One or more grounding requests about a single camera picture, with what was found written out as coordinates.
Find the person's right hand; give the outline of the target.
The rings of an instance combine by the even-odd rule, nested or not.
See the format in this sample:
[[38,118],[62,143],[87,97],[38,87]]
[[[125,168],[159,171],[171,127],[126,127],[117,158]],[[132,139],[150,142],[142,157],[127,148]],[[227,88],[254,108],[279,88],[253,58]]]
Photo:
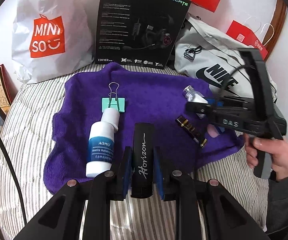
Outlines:
[[286,137],[282,140],[251,138],[244,134],[247,165],[250,168],[258,166],[258,151],[267,152],[272,156],[272,170],[276,173],[276,180],[281,181],[288,177],[288,141]]

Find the person's right forearm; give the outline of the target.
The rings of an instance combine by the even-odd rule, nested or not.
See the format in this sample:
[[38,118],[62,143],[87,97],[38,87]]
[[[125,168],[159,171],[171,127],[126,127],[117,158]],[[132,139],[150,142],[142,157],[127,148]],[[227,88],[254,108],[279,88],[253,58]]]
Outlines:
[[288,177],[278,181],[273,171],[268,182],[266,233],[269,239],[288,239]]

